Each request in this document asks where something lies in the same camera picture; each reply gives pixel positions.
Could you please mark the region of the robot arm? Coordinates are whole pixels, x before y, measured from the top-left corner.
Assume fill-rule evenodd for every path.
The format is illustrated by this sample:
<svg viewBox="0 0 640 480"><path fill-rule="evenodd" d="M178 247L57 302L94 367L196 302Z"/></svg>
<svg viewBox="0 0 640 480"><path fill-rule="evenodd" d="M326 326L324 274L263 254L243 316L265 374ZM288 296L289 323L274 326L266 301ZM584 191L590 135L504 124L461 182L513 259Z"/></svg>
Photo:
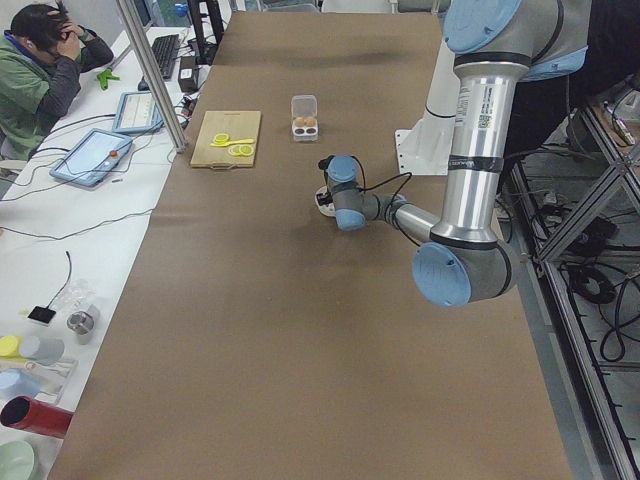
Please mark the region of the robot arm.
<svg viewBox="0 0 640 480"><path fill-rule="evenodd" d="M421 241L414 281L430 302L461 306L498 297L515 283L517 255L491 228L516 85L568 75L587 50L588 1L453 1L443 37L460 81L441 216L402 195L359 185L357 161L332 155L319 166L339 229L383 220Z"/></svg>

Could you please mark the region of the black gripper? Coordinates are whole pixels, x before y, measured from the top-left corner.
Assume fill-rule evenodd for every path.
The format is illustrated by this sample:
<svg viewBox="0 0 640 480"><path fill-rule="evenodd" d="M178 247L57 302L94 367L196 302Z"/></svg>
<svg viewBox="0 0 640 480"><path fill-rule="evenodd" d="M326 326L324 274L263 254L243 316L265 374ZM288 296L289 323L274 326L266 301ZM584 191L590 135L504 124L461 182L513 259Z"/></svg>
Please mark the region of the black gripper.
<svg viewBox="0 0 640 480"><path fill-rule="evenodd" d="M317 194L317 203L319 205L330 205L333 203L332 196L329 192L320 192Z"/></svg>

